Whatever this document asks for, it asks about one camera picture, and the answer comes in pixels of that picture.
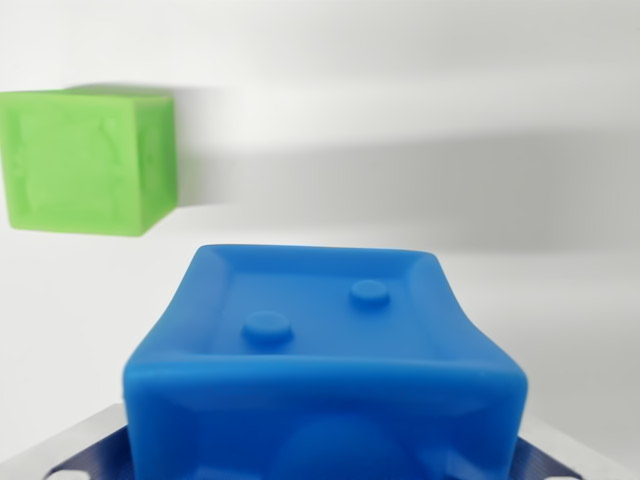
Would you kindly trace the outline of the black-tipped silver gripper right finger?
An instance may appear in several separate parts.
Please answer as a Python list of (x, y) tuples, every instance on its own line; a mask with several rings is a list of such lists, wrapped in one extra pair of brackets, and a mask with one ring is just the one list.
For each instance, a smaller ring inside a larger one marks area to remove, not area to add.
[(620, 466), (540, 419), (521, 424), (513, 479), (619, 479)]

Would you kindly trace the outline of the black-tipped silver gripper left finger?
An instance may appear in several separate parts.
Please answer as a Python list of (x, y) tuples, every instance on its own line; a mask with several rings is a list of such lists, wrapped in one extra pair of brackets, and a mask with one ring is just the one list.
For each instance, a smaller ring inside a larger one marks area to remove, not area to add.
[(125, 427), (126, 413), (116, 403), (29, 448), (1, 464), (2, 479), (46, 479), (53, 469), (74, 454)]

